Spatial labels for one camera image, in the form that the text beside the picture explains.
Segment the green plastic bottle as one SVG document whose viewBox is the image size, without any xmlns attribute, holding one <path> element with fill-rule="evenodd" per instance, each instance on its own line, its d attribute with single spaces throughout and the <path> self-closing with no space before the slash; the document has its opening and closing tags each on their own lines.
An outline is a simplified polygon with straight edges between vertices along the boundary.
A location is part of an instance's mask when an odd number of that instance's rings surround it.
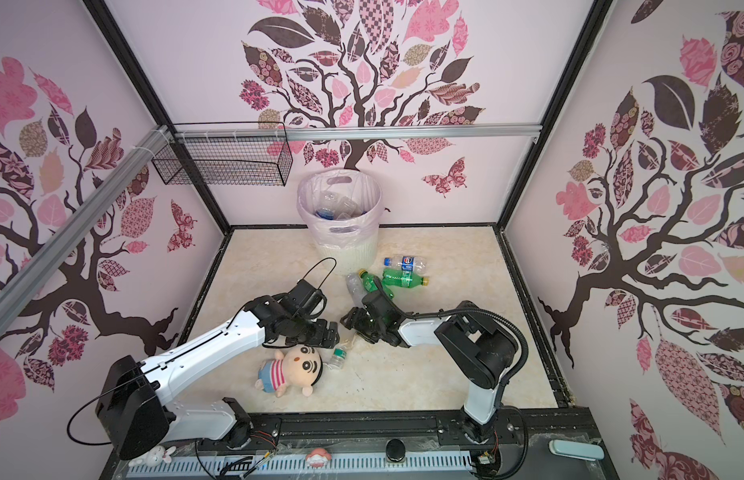
<svg viewBox="0 0 744 480">
<path fill-rule="evenodd" d="M 394 293 L 390 288 L 382 283 L 382 280 L 367 270 L 361 269 L 358 272 L 359 279 L 361 280 L 362 286 L 366 292 L 371 293 L 381 290 L 390 298 L 394 298 Z"/>
</svg>

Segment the tall clear bottle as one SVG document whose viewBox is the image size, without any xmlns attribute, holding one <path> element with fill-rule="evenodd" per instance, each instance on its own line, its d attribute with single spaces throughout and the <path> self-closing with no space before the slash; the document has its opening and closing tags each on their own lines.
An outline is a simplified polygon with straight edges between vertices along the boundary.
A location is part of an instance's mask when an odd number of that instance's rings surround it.
<svg viewBox="0 0 744 480">
<path fill-rule="evenodd" d="M 346 275 L 345 283 L 354 306 L 357 308 L 363 308 L 363 299 L 366 296 L 367 291 L 359 275 L 357 273 Z"/>
</svg>

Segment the blue label water bottle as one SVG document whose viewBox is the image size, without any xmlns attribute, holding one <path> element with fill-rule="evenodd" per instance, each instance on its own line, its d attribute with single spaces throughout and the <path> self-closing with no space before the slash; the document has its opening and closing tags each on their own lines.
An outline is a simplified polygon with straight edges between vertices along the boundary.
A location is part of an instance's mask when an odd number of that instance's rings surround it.
<svg viewBox="0 0 744 480">
<path fill-rule="evenodd" d="M 363 211 L 351 198 L 334 192 L 321 194 L 315 215 L 325 220 L 349 220 L 359 217 Z"/>
</svg>

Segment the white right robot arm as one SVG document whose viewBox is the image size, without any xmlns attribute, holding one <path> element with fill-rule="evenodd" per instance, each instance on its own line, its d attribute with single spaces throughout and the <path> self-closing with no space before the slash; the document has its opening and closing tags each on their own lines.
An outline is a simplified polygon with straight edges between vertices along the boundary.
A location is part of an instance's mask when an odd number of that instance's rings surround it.
<svg viewBox="0 0 744 480">
<path fill-rule="evenodd" d="M 461 408 L 462 429 L 477 443 L 494 430 L 505 388 L 529 357 L 528 342 L 516 325 L 471 301 L 449 310 L 415 313 L 375 291 L 366 294 L 362 305 L 352 308 L 340 323 L 370 344 L 443 347 L 469 381 Z"/>
</svg>

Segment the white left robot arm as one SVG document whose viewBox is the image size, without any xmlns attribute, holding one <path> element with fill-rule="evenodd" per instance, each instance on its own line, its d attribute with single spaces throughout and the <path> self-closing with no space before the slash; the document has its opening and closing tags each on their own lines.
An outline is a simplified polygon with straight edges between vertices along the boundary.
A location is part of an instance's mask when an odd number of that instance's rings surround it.
<svg viewBox="0 0 744 480">
<path fill-rule="evenodd" d="M 322 319 L 327 298 L 305 280 L 289 292 L 246 302 L 231 319 L 162 354 L 112 364 L 95 413 L 122 461 L 155 447 L 186 440 L 244 446 L 252 420 L 233 398 L 208 405 L 181 405 L 177 397 L 196 380 L 236 356 L 284 338 L 309 349 L 329 349 L 338 326 Z"/>
</svg>

